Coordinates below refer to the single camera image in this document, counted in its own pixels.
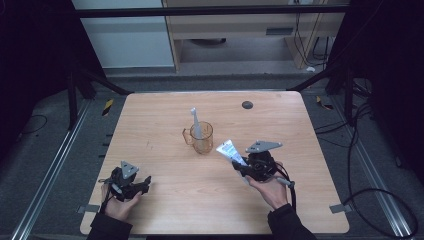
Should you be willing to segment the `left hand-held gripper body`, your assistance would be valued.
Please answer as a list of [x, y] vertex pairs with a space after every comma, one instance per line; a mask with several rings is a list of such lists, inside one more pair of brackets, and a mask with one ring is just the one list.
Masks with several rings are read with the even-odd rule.
[[133, 183], [139, 168], [126, 162], [122, 161], [120, 167], [116, 167], [110, 177], [110, 185], [112, 188], [112, 194], [119, 200], [124, 201], [126, 199], [132, 199], [128, 197], [130, 187], [136, 185]]

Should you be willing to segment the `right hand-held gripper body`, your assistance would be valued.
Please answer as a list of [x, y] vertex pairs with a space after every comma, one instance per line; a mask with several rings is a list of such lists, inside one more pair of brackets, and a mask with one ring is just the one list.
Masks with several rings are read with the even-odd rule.
[[277, 172], [277, 165], [270, 151], [282, 146], [281, 142], [257, 140], [245, 152], [248, 154], [244, 173], [256, 181], [266, 181]]

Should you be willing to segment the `white toothpaste tube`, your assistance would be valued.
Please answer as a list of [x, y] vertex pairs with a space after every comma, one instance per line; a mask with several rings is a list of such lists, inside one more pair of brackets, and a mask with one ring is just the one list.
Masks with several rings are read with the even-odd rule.
[[216, 151], [224, 156], [231, 165], [235, 165], [235, 171], [240, 176], [242, 181], [247, 184], [247, 179], [241, 174], [239, 170], [237, 170], [237, 167], [246, 167], [247, 163], [239, 154], [233, 142], [231, 140], [226, 140], [216, 148]]

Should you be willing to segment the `orange transparent cup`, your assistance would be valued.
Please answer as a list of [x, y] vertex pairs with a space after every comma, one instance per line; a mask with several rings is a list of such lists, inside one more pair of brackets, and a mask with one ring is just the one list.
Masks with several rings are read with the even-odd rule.
[[200, 134], [196, 134], [196, 128], [192, 125], [182, 131], [182, 136], [187, 145], [192, 146], [198, 154], [208, 154], [213, 148], [213, 127], [210, 123], [199, 123]]

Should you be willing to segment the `white electric toothbrush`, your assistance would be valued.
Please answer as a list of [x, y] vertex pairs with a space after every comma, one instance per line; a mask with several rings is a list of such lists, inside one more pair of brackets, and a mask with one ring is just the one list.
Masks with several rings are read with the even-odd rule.
[[195, 107], [193, 107], [190, 110], [190, 112], [191, 112], [191, 115], [193, 116], [193, 122], [194, 122], [193, 123], [194, 136], [195, 136], [196, 139], [200, 140], [200, 139], [202, 139], [202, 129], [201, 129], [198, 117], [197, 117], [197, 110], [196, 110]]

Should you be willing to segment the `person's left hand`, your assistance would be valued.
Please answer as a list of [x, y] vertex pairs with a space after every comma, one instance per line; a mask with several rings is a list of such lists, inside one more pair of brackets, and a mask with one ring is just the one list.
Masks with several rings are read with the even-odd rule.
[[121, 202], [114, 196], [109, 195], [109, 186], [103, 184], [102, 191], [102, 209], [103, 213], [111, 218], [126, 222], [132, 209], [140, 202], [142, 195], [137, 193], [134, 198]]

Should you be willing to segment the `person's right hand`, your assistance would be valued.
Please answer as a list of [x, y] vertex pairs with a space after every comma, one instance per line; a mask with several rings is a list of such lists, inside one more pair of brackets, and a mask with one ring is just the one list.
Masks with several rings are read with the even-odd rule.
[[246, 176], [249, 185], [255, 188], [265, 200], [265, 202], [276, 210], [289, 203], [286, 186], [278, 181], [283, 175], [276, 172], [273, 177], [265, 182], [258, 182], [250, 176]]

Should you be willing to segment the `grey tape strip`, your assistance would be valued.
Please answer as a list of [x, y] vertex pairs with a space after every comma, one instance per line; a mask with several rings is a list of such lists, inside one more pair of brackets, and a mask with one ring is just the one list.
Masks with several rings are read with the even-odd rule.
[[352, 211], [352, 207], [349, 204], [346, 204], [346, 205], [344, 205], [344, 204], [331, 205], [330, 211], [333, 214], [341, 213], [341, 212], [348, 213], [348, 212]]
[[98, 212], [100, 209], [99, 205], [92, 205], [92, 204], [87, 204], [87, 205], [81, 205], [77, 208], [77, 212], [80, 214], [84, 214], [86, 212]]

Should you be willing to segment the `yellow black tape piece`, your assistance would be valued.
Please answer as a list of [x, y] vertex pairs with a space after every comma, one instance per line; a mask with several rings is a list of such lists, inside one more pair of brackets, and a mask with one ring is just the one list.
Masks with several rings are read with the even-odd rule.
[[104, 106], [104, 108], [102, 110], [102, 114], [101, 114], [102, 116], [107, 116], [108, 115], [108, 113], [109, 113], [109, 111], [110, 111], [113, 103], [114, 103], [114, 99], [108, 99], [106, 101], [105, 106]]
[[324, 109], [327, 109], [327, 110], [334, 109], [333, 105], [331, 104], [330, 100], [327, 97], [317, 96], [316, 102], [318, 105], [320, 105]]

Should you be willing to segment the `black metal stand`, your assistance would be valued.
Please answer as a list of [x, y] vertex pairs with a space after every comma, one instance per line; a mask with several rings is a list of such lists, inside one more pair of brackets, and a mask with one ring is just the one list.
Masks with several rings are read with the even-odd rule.
[[119, 95], [131, 94], [131, 91], [125, 90], [113, 84], [106, 77], [102, 77], [99, 74], [80, 67], [79, 65], [71, 65], [66, 70], [69, 106], [69, 130], [72, 130], [76, 126], [78, 120], [76, 91], [79, 90], [84, 99], [93, 99], [96, 96], [96, 90], [91, 84], [92, 81], [101, 84], [102, 86], [112, 90]]
[[328, 83], [325, 91], [329, 95], [339, 93], [344, 89], [344, 117], [349, 125], [353, 125], [353, 71], [348, 64], [332, 63], [325, 70], [317, 73], [308, 80], [294, 87], [288, 88], [288, 91], [301, 92], [307, 87], [317, 83], [318, 81], [327, 78]]

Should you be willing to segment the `light wooden desk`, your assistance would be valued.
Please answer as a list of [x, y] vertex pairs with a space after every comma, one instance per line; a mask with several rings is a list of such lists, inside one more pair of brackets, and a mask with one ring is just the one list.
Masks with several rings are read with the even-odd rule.
[[[349, 0], [161, 0], [165, 7], [336, 5]], [[297, 68], [311, 63], [315, 41], [335, 37], [344, 19], [342, 13], [246, 14], [168, 16], [173, 56], [180, 61], [181, 44], [190, 39], [281, 37]]]

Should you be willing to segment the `white cabinet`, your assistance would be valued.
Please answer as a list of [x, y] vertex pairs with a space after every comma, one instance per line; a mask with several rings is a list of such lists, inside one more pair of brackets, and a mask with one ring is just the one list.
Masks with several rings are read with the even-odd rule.
[[[161, 8], [161, 0], [72, 0], [77, 10]], [[173, 67], [164, 17], [83, 18], [104, 69]]]

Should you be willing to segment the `aluminium floor rail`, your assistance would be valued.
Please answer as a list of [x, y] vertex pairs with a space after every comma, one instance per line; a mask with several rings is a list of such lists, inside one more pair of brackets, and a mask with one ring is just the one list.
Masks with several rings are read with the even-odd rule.
[[83, 100], [81, 108], [77, 112], [77, 120], [74, 126], [66, 132], [66, 135], [57, 150], [55, 157], [52, 160], [43, 180], [41, 181], [33, 199], [30, 202], [25, 214], [19, 221], [15, 228], [10, 240], [27, 240], [37, 221], [39, 214], [44, 207], [44, 204], [51, 192], [53, 185], [65, 163], [68, 154], [76, 140], [76, 137], [86, 119], [87, 112], [90, 108], [92, 101]]
[[[350, 137], [347, 155], [347, 186], [349, 196], [346, 203], [355, 210], [362, 221], [379, 234], [395, 240], [415, 240], [419, 226], [416, 216], [399, 196], [389, 190], [373, 163], [365, 142], [361, 139], [359, 123], [364, 116], [370, 113], [370, 106], [367, 103], [359, 105], [353, 113], [353, 125], [349, 125], [344, 117], [343, 101], [339, 97], [332, 97], [332, 102], [335, 111], [344, 121], [343, 127]], [[369, 186], [367, 188], [357, 191], [353, 190], [353, 160], [357, 160], [360, 164], [368, 180]], [[386, 230], [382, 226], [373, 223], [366, 215], [365, 210], [361, 208], [359, 198], [364, 197], [366, 194], [373, 195], [376, 198], [390, 230]]]

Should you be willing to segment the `black horizontal frame bar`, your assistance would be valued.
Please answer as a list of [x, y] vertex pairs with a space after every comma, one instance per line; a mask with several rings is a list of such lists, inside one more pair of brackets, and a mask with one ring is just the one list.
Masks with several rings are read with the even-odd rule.
[[336, 5], [260, 5], [260, 6], [206, 6], [133, 9], [85, 9], [74, 10], [80, 18], [108, 17], [156, 17], [156, 16], [202, 16], [246, 14], [296, 14], [296, 13], [342, 13], [349, 11], [349, 4]]

